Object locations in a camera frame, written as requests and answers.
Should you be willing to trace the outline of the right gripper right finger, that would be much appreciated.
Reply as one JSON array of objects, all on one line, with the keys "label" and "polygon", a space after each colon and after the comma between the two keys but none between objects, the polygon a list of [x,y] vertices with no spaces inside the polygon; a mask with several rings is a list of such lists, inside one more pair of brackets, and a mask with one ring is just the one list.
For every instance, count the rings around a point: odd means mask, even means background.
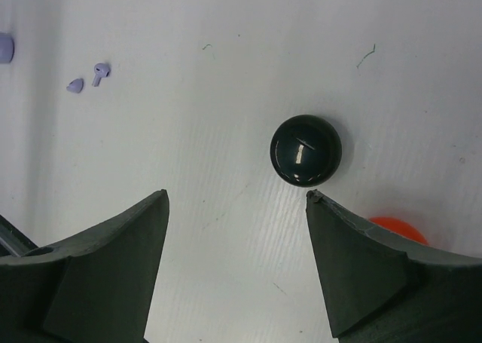
[{"label": "right gripper right finger", "polygon": [[382,228],[323,193],[307,227],[332,336],[340,342],[479,342],[481,260]]}]

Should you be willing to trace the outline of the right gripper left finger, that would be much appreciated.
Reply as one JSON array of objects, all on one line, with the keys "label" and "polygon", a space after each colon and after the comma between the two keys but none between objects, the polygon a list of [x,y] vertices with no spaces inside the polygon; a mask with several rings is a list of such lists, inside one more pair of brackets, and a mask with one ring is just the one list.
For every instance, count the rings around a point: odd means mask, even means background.
[{"label": "right gripper left finger", "polygon": [[166,191],[39,247],[1,257],[3,342],[143,342],[169,220]]}]

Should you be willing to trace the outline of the black earbud charging case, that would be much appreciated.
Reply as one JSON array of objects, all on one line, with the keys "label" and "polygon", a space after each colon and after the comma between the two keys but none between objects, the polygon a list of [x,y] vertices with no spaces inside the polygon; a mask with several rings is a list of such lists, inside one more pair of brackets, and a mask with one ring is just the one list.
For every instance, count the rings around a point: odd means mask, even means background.
[{"label": "black earbud charging case", "polygon": [[301,188],[329,180],[342,160],[339,133],[324,118],[297,115],[281,123],[270,142],[270,161],[285,182]]}]

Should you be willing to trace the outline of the purple earbud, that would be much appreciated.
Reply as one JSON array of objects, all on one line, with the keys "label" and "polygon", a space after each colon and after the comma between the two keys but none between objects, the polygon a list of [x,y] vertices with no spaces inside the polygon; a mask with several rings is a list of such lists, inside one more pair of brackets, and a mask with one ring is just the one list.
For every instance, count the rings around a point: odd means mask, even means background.
[{"label": "purple earbud", "polygon": [[66,87],[66,90],[68,92],[76,93],[76,94],[79,94],[83,89],[84,89],[84,79],[83,78],[74,79]]},{"label": "purple earbud", "polygon": [[92,82],[93,87],[98,87],[100,81],[107,78],[111,74],[111,67],[108,63],[97,63],[94,66],[94,78]]}]

